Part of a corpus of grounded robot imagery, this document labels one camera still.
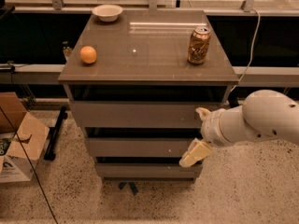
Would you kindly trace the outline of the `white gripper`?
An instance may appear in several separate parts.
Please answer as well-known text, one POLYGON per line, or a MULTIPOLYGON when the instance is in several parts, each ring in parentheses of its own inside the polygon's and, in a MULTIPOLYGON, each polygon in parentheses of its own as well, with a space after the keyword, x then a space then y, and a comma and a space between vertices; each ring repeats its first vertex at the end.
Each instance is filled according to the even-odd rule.
POLYGON ((211 146, 228 147, 233 144, 224 137, 221 131, 220 117, 224 112, 223 109, 209 111, 204 107, 197 107, 195 111, 202 121, 200 132, 205 141, 197 138, 192 140, 179 161, 179 165, 184 168, 191 167, 209 156, 212 153, 211 146))

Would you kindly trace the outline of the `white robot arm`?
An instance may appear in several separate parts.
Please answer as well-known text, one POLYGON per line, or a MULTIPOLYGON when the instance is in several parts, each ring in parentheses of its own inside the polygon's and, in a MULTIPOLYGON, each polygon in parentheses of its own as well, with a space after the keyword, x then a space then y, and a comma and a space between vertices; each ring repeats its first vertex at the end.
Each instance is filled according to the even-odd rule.
POLYGON ((299 104, 277 91, 255 91, 243 105, 215 111, 198 107, 196 113, 202 139, 194 138, 183 154, 179 165, 184 168, 209 156, 213 147, 276 139, 299 144, 299 104))

